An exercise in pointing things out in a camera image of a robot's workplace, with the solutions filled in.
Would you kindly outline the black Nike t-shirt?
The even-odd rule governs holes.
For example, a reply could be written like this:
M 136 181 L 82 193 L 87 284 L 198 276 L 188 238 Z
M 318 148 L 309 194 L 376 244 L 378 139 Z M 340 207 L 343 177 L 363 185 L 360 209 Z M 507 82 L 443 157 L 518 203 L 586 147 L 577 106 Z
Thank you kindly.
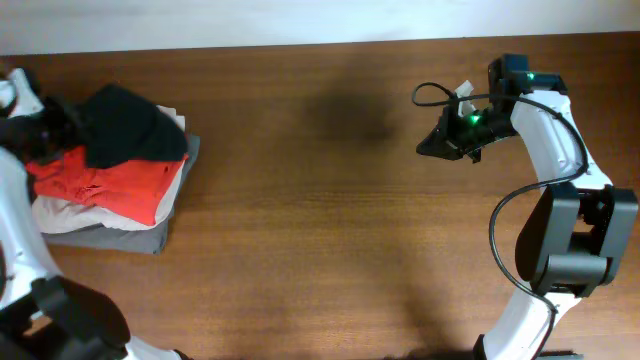
M 186 154 L 184 131 L 147 99 L 109 84 L 78 107 L 86 164 L 106 169 L 130 160 L 177 162 Z

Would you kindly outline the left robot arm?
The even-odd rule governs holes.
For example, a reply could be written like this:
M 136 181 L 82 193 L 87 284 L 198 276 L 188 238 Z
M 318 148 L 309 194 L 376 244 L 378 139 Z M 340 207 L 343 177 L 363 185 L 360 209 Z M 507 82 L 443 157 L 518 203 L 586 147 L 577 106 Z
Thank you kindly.
M 31 213 L 24 161 L 83 130 L 69 107 L 14 108 L 1 118 L 1 356 L 4 359 L 182 359 L 133 336 L 105 294 L 66 278 Z

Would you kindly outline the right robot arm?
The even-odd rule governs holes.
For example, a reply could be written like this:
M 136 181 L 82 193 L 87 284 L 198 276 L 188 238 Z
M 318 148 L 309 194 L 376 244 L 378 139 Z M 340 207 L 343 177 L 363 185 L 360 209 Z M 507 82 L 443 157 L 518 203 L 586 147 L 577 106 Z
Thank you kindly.
M 504 54 L 489 65 L 488 83 L 485 109 L 475 107 L 479 96 L 470 82 L 444 88 L 438 123 L 416 147 L 422 156 L 478 163 L 484 147 L 518 136 L 537 176 L 501 199 L 490 216 L 490 250 L 515 291 L 467 356 L 575 359 L 572 351 L 545 352 L 546 342 L 569 310 L 616 277 L 639 201 L 633 190 L 614 186 L 589 153 L 559 74 L 531 70 L 525 55 Z M 541 196 L 516 241 L 511 273 L 496 242 L 498 215 L 534 190 Z

